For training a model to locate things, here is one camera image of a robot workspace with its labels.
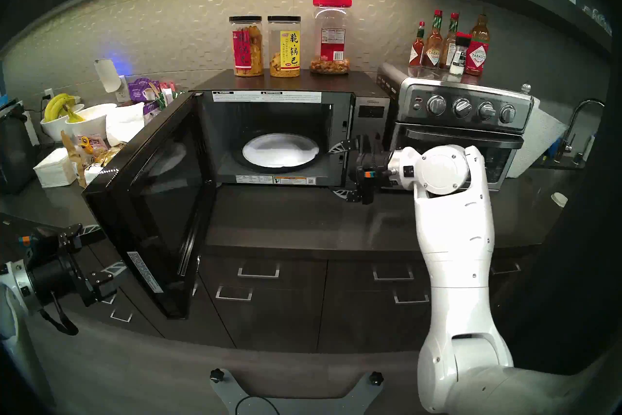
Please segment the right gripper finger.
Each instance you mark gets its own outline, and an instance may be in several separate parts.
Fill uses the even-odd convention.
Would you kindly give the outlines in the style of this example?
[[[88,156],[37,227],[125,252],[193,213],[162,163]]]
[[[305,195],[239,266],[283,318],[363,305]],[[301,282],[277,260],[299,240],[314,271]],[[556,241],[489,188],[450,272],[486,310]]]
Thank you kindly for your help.
[[[371,141],[367,134],[360,134],[349,139],[342,140],[328,150],[328,155],[344,154],[355,151],[358,155],[371,153]]]
[[[345,202],[366,205],[366,190],[362,186],[356,186],[354,189],[332,188],[332,193]]]

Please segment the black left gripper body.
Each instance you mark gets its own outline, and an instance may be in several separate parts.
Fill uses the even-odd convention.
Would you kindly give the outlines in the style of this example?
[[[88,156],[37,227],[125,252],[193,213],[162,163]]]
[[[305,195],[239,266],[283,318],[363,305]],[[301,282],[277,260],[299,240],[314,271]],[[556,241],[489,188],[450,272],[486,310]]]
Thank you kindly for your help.
[[[81,248],[59,246],[58,239],[25,239],[24,269],[28,289],[24,302],[39,310],[70,294],[78,294],[85,305],[88,284],[75,255]]]

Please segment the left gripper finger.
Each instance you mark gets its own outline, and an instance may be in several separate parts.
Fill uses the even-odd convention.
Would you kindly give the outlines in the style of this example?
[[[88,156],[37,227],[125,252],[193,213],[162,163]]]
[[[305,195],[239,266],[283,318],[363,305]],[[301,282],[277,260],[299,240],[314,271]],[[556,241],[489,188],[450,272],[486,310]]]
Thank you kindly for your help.
[[[85,306],[110,300],[118,291],[121,284],[128,277],[129,269],[124,261],[116,261],[99,271],[89,269],[85,279],[88,284],[88,294]]]
[[[77,223],[60,231],[59,246],[65,248],[83,248],[102,242],[107,236],[99,225],[82,225]]]

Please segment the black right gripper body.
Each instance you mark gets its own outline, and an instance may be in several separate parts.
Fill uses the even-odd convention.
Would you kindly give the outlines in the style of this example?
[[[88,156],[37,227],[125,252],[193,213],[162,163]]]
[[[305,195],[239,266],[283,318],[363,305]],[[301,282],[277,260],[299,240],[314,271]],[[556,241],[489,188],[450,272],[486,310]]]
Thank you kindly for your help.
[[[356,186],[369,189],[390,189],[393,187],[388,167],[392,152],[371,147],[371,153],[356,155]]]

